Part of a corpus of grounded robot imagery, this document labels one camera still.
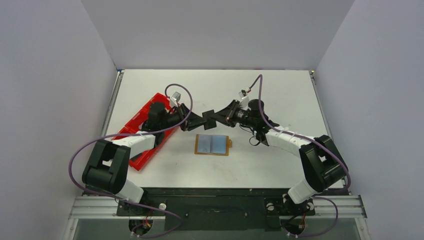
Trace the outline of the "black card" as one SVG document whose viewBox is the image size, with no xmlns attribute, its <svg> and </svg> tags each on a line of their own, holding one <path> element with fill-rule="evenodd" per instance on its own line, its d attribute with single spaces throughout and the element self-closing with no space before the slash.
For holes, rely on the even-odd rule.
<svg viewBox="0 0 424 240">
<path fill-rule="evenodd" d="M 213 109 L 202 113 L 202 118 L 205 120 L 205 123 L 203 125 L 205 131 L 217 127 L 216 120 L 213 119 L 214 114 L 215 114 L 215 111 Z"/>
</svg>

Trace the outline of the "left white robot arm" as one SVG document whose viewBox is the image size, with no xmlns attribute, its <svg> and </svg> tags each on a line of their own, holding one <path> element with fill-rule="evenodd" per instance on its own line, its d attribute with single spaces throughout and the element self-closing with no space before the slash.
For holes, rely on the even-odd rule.
<svg viewBox="0 0 424 240">
<path fill-rule="evenodd" d="M 147 119 L 140 125 L 135 136 L 115 140 L 98 140 L 82 174 L 82 181 L 120 199 L 130 201 L 129 208 L 136 215 L 143 215 L 149 209 L 144 190 L 127 179 L 128 167 L 133 157 L 154 150 L 165 139 L 165 132 L 175 127 L 191 131 L 207 121 L 192 113 L 185 104 L 170 110 L 162 102 L 150 104 Z"/>
</svg>

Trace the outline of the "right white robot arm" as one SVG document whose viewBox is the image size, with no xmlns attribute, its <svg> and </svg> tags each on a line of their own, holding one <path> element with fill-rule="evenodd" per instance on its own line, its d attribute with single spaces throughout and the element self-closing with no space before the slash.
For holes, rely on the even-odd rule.
<svg viewBox="0 0 424 240">
<path fill-rule="evenodd" d="M 217 123 L 231 128 L 240 125 L 250 129 L 260 144 L 300 158 L 304 179 L 291 187 L 282 199 L 282 207 L 289 214 L 296 213 L 303 202 L 348 175 L 348 168 L 328 135 L 311 137 L 284 129 L 269 119 L 259 99 L 249 101 L 247 109 L 242 108 L 240 101 L 233 100 L 222 110 L 210 110 L 202 116 L 206 119 L 206 129 L 216 127 Z"/>
</svg>

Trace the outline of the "yellow leather card holder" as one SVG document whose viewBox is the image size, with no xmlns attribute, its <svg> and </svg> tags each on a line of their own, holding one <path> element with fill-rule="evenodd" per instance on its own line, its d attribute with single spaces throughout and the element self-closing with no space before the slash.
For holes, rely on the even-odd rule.
<svg viewBox="0 0 424 240">
<path fill-rule="evenodd" d="M 197 134 L 195 138 L 195 155 L 228 156 L 233 142 L 228 135 Z"/>
</svg>

